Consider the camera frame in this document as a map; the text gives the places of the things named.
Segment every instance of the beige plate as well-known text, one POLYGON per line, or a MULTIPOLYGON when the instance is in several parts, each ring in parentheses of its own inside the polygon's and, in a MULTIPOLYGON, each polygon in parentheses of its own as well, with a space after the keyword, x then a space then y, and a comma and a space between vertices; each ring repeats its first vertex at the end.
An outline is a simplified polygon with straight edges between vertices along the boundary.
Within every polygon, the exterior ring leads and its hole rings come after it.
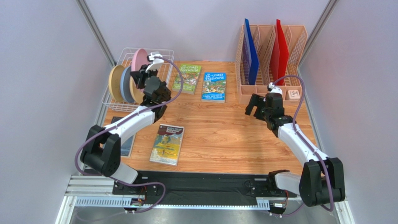
POLYGON ((131 95, 133 96, 134 100, 138 104, 140 104, 144 101, 144 99, 143 99, 144 93, 141 92, 141 90, 136 88, 134 79, 132 77, 130 77, 130 92, 131 92, 131 95))
POLYGON ((115 99, 117 102, 124 101, 120 93, 120 78, 123 71, 124 67, 122 65, 116 65, 112 69, 109 75, 109 81, 108 81, 109 91, 111 92, 112 98, 115 99))

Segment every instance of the green book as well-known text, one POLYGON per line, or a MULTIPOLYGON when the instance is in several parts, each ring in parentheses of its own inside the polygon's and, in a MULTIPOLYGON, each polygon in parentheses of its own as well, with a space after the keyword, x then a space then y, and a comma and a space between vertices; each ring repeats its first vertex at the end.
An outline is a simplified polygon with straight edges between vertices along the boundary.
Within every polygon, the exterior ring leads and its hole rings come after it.
MULTIPOLYGON (((202 70, 202 66, 193 65, 193 64, 182 64, 180 66, 180 71, 184 78, 184 86, 182 92, 194 94, 196 90, 196 86, 198 86, 198 80, 200 76, 200 71, 202 70)), ((177 74, 176 79, 174 80, 173 87, 171 88, 173 91, 179 91, 181 88, 181 79, 180 75, 177 74)))

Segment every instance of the white wire dish rack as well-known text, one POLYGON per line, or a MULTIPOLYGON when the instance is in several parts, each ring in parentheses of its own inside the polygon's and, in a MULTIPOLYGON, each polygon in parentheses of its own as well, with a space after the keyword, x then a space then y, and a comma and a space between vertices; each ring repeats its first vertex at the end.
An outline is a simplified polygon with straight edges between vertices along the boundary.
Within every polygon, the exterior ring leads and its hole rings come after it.
MULTIPOLYGON (((134 53, 138 50, 139 48, 125 48, 120 54, 119 60, 117 61, 117 64, 123 65, 125 68, 130 66, 131 59, 134 56, 134 53)), ((163 57, 171 60, 172 62, 174 61, 174 51, 173 50, 166 50, 166 49, 150 49, 150 48, 144 48, 147 53, 149 54, 150 52, 155 52, 158 51, 163 57)), ((162 67, 160 68, 159 72, 157 73, 157 76, 162 80, 169 83, 170 76, 171 76, 171 70, 172 70, 172 65, 168 62, 164 62, 162 67)), ((138 103, 128 103, 126 101, 123 101, 122 103, 115 101, 110 92, 109 92, 109 87, 104 92, 104 96, 102 97, 102 103, 111 108, 114 111, 121 111, 121 112, 133 112, 137 109, 139 106, 138 103)))

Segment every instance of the wooden tabletop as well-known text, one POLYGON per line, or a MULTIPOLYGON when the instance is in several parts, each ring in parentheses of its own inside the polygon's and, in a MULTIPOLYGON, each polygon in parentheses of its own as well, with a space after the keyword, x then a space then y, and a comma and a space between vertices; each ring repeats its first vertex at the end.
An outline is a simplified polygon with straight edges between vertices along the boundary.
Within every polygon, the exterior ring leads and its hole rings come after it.
MULTIPOLYGON (((267 129, 264 121, 245 115, 246 105, 237 104, 235 66, 233 62, 176 62, 202 66, 194 95, 182 93, 168 105, 166 113, 156 123, 136 134, 130 158, 122 161, 136 170, 185 171, 208 173, 268 174, 288 169, 301 174, 302 167, 291 150, 267 129), (226 102, 201 102, 204 72, 227 73, 226 102), (160 124, 185 127, 177 166, 149 161, 160 124)), ((169 88, 177 72, 173 69, 169 88)), ((295 105, 286 105, 285 114, 294 115, 295 105)), ((108 110, 104 125, 112 117, 124 117, 126 112, 108 110)), ((303 133, 315 143, 305 105, 298 113, 297 123, 303 133)))

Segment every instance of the white wall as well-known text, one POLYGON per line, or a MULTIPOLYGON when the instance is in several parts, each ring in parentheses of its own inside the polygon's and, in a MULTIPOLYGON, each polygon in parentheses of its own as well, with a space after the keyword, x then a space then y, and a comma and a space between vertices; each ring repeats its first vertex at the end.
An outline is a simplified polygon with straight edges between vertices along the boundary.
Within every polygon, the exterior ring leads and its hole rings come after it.
POLYGON ((124 47, 172 49, 176 60, 234 61, 239 29, 303 24, 310 34, 328 0, 87 0, 117 60, 124 47))
POLYGON ((356 223, 396 223, 398 2, 340 1, 300 68, 356 223))
POLYGON ((0 223, 50 224, 110 66, 75 1, 0 5, 0 223))

